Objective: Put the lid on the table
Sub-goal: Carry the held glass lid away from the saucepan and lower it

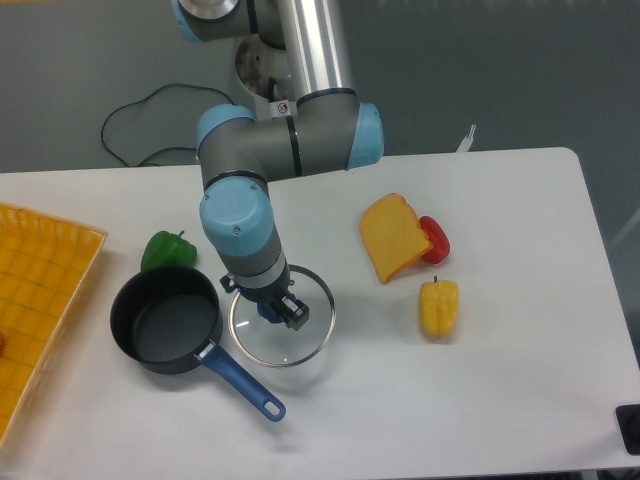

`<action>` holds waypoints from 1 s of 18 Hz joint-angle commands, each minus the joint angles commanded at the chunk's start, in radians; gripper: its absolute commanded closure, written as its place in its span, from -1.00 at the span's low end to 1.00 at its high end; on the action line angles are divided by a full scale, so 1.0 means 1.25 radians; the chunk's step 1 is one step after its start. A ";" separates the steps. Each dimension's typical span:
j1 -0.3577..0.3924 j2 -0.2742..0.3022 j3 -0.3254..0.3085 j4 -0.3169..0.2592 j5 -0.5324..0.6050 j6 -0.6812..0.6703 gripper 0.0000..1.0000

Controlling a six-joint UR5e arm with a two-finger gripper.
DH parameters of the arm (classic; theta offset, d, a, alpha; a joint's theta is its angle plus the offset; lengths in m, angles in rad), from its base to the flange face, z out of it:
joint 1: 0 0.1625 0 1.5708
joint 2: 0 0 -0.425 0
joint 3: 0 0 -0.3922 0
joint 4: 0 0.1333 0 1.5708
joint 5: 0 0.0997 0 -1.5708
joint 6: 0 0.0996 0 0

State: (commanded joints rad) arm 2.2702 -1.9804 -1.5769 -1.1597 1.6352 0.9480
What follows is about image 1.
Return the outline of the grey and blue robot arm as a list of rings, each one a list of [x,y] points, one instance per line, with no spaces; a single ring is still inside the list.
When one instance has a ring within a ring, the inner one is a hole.
[[[257,35],[284,53],[293,113],[258,119],[222,104],[197,124],[196,154],[204,195],[199,216],[227,274],[222,285],[292,329],[309,317],[289,290],[284,253],[268,186],[273,181],[377,163],[384,134],[377,108],[358,100],[340,7],[335,1],[176,1],[183,35],[209,42]]]

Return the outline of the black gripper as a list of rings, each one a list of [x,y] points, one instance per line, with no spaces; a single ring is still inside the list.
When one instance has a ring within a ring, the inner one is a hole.
[[[220,283],[226,293],[238,290],[242,297],[255,303],[258,314],[266,320],[283,320],[288,328],[299,331],[309,319],[309,307],[293,295],[286,296],[288,273],[282,273],[274,283],[261,288],[243,287],[230,274],[223,276]]]

